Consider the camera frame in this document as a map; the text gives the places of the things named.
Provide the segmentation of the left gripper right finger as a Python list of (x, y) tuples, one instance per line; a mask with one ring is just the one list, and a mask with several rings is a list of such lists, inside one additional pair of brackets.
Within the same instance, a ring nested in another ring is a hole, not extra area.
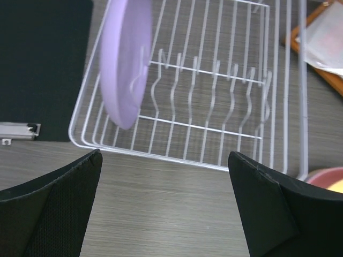
[(231, 152), (228, 169), (250, 256), (342, 256), (342, 194)]

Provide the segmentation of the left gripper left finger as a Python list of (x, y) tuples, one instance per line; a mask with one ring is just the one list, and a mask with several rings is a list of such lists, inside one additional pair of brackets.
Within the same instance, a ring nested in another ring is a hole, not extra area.
[(1, 191), (1, 256), (80, 256), (102, 168), (96, 149)]

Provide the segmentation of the pink plate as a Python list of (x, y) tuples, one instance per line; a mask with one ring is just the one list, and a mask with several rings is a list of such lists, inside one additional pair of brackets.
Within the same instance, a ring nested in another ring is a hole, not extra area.
[(342, 167), (318, 169), (309, 172), (306, 182), (317, 187), (329, 189), (342, 181)]

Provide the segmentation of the orange plate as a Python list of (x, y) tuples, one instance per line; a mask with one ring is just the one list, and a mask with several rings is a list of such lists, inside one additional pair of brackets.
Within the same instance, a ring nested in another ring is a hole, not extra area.
[(343, 193), (343, 180), (339, 180), (327, 188), (330, 191)]

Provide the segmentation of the purple plate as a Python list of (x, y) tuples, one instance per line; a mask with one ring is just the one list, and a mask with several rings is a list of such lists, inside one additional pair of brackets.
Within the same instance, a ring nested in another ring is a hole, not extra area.
[(147, 83), (152, 1), (111, 1), (102, 29), (100, 84), (105, 110), (120, 128), (137, 119)]

